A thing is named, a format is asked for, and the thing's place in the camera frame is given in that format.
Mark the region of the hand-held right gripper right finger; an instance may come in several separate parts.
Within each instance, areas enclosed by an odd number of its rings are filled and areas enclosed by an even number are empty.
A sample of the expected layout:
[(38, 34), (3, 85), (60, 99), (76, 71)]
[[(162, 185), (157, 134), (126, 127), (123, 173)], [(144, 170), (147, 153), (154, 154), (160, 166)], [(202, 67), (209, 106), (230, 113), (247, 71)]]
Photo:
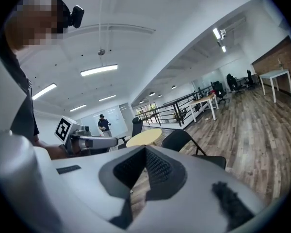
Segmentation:
[(266, 207), (250, 187), (209, 161), (156, 146), (147, 149), (181, 163), (187, 179), (171, 198), (145, 203), (135, 219), (138, 233), (224, 233), (227, 219), (211, 191), (217, 182), (227, 183), (253, 214)]

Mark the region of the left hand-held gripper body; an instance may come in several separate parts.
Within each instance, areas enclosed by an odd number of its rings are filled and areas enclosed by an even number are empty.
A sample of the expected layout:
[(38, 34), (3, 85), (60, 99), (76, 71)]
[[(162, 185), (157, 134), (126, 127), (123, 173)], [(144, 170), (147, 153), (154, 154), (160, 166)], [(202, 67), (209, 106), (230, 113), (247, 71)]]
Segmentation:
[(54, 135), (61, 141), (61, 147), (68, 157), (80, 156), (82, 152), (88, 154), (93, 150), (92, 134), (88, 126), (62, 116)]

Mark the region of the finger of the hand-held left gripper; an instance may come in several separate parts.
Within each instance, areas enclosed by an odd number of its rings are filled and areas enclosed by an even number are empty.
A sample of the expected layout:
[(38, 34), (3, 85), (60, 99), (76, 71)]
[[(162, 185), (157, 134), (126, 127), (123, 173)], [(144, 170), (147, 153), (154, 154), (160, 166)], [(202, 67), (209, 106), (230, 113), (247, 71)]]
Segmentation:
[(109, 149), (118, 144), (118, 139), (116, 137), (105, 136), (80, 136), (78, 144), (81, 149)]

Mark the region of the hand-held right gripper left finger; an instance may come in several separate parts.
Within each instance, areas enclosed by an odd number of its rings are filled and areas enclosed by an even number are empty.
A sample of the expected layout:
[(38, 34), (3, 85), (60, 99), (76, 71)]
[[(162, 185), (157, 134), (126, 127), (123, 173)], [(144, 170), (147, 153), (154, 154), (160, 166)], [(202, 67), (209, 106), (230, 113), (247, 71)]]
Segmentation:
[(52, 203), (63, 220), (134, 220), (130, 191), (146, 167), (146, 147), (50, 162)]

